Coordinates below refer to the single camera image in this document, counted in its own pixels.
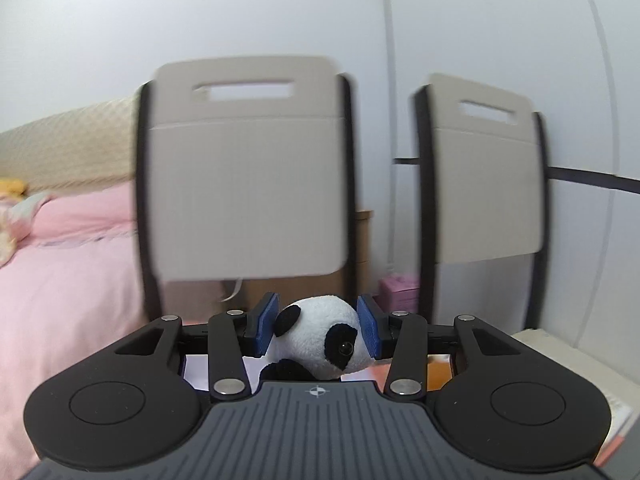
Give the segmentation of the yellow plush toy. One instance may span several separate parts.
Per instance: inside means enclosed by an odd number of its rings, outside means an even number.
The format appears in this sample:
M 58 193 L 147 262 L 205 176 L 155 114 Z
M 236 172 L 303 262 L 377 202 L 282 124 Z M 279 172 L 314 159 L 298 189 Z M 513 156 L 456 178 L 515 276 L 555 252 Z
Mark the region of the yellow plush toy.
M 28 185 L 20 179 L 0 179 L 0 194 L 2 196 L 21 197 L 27 190 Z

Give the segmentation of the grey chair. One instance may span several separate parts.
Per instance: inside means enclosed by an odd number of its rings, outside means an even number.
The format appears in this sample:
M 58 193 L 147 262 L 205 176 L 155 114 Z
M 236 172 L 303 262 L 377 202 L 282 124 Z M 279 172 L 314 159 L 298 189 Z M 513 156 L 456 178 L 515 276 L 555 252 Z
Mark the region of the grey chair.
M 551 200 L 544 116 L 526 96 L 433 74 L 413 96 L 419 168 L 418 311 L 437 316 L 437 270 L 530 255 L 518 330 L 547 288 Z
M 136 211 L 143 304 L 170 283 L 343 273 L 357 297 L 352 82 L 330 58 L 168 63 L 141 87 Z

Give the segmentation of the white paper sheet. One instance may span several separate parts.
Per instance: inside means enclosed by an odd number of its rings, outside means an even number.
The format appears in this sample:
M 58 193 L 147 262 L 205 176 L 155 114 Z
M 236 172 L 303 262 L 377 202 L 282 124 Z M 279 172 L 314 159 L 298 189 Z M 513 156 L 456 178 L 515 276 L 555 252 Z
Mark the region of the white paper sheet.
M 188 354 L 184 361 L 182 377 L 195 390 L 208 391 L 208 356 L 205 354 Z

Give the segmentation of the grey chair right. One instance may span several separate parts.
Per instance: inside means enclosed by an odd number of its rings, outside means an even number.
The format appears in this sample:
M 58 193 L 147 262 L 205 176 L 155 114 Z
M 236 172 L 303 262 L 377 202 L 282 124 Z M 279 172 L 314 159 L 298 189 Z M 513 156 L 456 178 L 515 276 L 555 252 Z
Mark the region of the grey chair right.
M 551 200 L 544 116 L 526 96 L 433 74 L 413 96 L 419 168 L 418 311 L 437 316 L 437 270 L 530 255 L 518 330 L 547 288 Z

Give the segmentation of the beige quilted headboard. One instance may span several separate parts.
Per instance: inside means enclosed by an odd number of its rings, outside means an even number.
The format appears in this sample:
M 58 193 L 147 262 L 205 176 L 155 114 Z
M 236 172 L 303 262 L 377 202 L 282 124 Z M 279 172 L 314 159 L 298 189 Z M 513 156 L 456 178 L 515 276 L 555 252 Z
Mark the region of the beige quilted headboard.
M 134 177 L 139 97 L 68 110 L 1 133 L 1 177 L 31 193 L 98 190 Z

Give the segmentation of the panda plush toy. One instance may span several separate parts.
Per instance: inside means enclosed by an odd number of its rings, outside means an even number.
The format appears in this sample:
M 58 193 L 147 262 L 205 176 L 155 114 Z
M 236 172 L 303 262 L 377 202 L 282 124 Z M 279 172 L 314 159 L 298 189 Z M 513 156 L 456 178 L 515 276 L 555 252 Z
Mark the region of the panda plush toy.
M 337 296 L 299 299 L 279 312 L 263 382 L 338 382 L 373 364 L 356 310 Z

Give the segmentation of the pink tissue box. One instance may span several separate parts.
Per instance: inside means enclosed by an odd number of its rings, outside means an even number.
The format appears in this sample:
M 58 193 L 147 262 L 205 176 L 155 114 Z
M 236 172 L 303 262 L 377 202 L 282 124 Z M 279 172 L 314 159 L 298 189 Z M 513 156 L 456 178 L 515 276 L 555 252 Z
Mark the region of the pink tissue box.
M 378 285 L 378 304 L 385 312 L 418 312 L 419 281 L 414 276 L 390 274 Z

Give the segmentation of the grey chair left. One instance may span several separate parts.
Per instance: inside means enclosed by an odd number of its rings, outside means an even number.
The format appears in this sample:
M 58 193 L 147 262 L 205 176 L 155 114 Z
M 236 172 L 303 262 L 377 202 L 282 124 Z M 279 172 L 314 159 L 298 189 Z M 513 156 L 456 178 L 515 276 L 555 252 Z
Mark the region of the grey chair left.
M 141 87 L 136 211 L 143 304 L 170 283 L 343 273 L 357 297 L 352 82 L 330 58 L 168 63 Z

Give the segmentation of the pink bed sheet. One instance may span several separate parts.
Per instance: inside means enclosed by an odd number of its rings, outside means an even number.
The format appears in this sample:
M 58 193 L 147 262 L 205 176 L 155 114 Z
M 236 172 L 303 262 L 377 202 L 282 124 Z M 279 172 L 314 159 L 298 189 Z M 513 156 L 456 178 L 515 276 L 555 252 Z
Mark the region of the pink bed sheet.
M 57 196 L 1 266 L 1 475 L 38 462 L 23 411 L 42 382 L 148 322 L 134 185 Z

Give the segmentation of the floral pink pillow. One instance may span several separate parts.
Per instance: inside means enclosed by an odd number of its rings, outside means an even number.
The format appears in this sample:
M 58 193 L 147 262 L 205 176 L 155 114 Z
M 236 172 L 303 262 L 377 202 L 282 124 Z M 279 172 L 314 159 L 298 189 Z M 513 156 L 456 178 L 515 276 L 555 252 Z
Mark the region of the floral pink pillow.
M 48 192 L 39 192 L 24 200 L 2 198 L 0 246 L 2 266 L 13 258 L 18 245 L 32 232 L 38 211 L 52 198 L 53 195 Z

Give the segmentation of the wooden bedside cabinet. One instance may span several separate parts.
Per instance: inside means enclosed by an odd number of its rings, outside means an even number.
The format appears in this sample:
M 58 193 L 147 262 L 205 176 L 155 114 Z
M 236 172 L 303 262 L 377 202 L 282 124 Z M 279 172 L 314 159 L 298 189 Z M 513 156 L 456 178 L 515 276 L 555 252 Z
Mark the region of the wooden bedside cabinet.
M 370 224 L 372 210 L 358 210 L 356 214 L 357 234 L 357 292 L 364 294 L 369 290 L 370 280 Z

